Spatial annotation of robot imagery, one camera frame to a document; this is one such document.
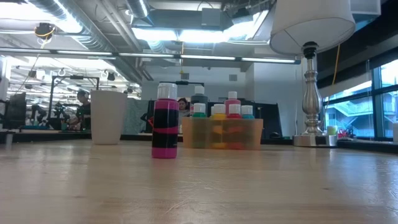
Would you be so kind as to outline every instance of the woman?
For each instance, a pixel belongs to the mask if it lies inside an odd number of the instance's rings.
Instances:
[[[181,98],[178,100],[179,103],[179,114],[178,114],[178,126],[180,127],[180,125],[182,124],[182,118],[183,117],[187,117],[189,116],[189,106],[188,106],[188,102],[187,99],[185,98]]]

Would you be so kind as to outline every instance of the white cup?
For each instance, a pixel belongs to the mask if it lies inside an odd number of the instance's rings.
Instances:
[[[393,141],[398,143],[398,123],[392,124]]]
[[[94,144],[117,144],[122,134],[127,94],[115,91],[91,92],[91,138]]]

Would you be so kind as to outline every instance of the person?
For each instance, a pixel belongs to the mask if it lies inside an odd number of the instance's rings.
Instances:
[[[71,119],[70,125],[80,124],[80,131],[91,129],[91,104],[88,101],[89,94],[84,90],[77,92],[77,100],[81,103],[76,111],[77,119]]]
[[[178,100],[179,104],[179,113],[178,113],[178,126],[182,124],[182,118],[189,116],[189,106],[187,99],[181,98]]]

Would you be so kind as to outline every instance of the table surface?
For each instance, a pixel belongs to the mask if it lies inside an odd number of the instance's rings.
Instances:
[[[178,150],[90,140],[0,146],[0,222],[398,223],[398,157],[346,149]]]

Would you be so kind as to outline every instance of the lamp shade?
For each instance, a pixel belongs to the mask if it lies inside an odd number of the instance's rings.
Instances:
[[[330,49],[355,31],[349,0],[278,0],[271,31],[271,49],[279,54],[301,54],[307,42]]]

